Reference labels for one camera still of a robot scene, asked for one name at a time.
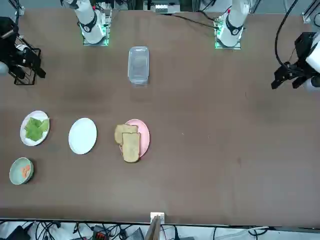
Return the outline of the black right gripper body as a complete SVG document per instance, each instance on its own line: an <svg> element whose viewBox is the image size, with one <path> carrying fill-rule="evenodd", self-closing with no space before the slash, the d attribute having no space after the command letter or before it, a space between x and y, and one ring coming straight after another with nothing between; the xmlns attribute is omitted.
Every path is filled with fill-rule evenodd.
<svg viewBox="0 0 320 240"><path fill-rule="evenodd" d="M0 61L9 63L16 52L19 27L10 17L0 18Z"/></svg>

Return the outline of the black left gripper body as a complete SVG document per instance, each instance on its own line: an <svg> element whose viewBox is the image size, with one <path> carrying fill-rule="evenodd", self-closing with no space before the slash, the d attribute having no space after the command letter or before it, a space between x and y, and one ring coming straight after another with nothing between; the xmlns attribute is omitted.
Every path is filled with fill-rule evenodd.
<svg viewBox="0 0 320 240"><path fill-rule="evenodd" d="M306 57L312 48L315 35L315 32L302 32L301 35L294 41L297 55L297 61L295 64L297 66L302 66L305 63Z"/></svg>

